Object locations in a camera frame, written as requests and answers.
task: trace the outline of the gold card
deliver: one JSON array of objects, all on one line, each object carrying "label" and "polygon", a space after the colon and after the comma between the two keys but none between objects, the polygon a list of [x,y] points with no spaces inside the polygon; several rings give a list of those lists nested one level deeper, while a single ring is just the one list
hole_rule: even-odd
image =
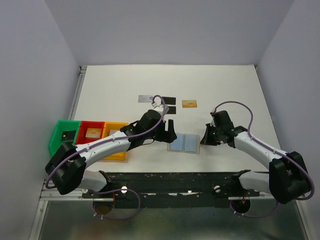
[{"label": "gold card", "polygon": [[182,100],[182,107],[185,108],[197,108],[197,100]]}]

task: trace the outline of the screw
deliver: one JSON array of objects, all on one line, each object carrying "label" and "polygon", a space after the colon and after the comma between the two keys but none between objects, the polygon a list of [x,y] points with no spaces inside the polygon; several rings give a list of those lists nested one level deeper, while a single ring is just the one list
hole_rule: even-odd
[{"label": "screw", "polygon": [[221,192],[221,187],[219,186],[219,185],[216,185],[216,186],[214,186],[214,191],[216,192],[216,193],[220,193]]},{"label": "screw", "polygon": [[121,190],[121,192],[123,193],[123,194],[125,194],[126,192],[127,192],[127,190]]}]

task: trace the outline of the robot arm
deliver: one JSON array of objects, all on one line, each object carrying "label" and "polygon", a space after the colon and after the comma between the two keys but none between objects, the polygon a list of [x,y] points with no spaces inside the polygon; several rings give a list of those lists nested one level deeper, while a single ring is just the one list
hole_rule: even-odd
[{"label": "robot arm", "polygon": [[310,182],[294,164],[295,161],[307,171],[302,156],[297,152],[287,153],[276,149],[249,134],[242,126],[234,127],[227,111],[212,112],[213,121],[206,125],[202,145],[217,146],[221,143],[239,149],[264,165],[269,173],[241,171],[237,174],[237,186],[244,190],[258,190],[271,193],[281,204],[286,204],[311,190]]},{"label": "robot arm", "polygon": [[168,111],[167,106],[153,106],[139,121],[124,126],[111,136],[76,146],[64,143],[45,167],[59,193],[65,195],[76,188],[101,191],[109,178],[103,171],[86,170],[90,165],[115,153],[139,147],[148,139],[166,143],[177,139],[173,120],[168,120],[168,131],[165,130],[166,122],[162,119]]}]

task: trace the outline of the black metal frame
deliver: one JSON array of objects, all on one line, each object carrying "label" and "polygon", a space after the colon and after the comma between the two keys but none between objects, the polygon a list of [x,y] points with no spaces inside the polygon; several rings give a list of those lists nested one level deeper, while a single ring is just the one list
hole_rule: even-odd
[{"label": "black metal frame", "polygon": [[[260,195],[259,192],[245,190],[239,185],[238,172],[108,172],[106,176],[109,183],[101,192],[126,186],[138,193],[141,208],[229,208],[229,197],[243,197],[245,193],[249,197]],[[89,191],[82,197],[112,198],[113,194],[101,195]],[[137,207],[137,197],[129,191],[116,192],[114,207],[134,209]]]}]

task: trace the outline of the green bin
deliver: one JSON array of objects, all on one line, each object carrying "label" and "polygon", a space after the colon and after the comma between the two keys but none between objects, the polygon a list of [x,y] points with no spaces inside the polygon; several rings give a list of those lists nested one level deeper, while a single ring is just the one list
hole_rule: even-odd
[{"label": "green bin", "polygon": [[81,121],[69,121],[69,120],[58,120],[51,141],[49,143],[49,150],[51,157],[57,152],[60,146],[64,143],[62,137],[65,131],[76,131],[72,144],[76,144],[79,128]]}]

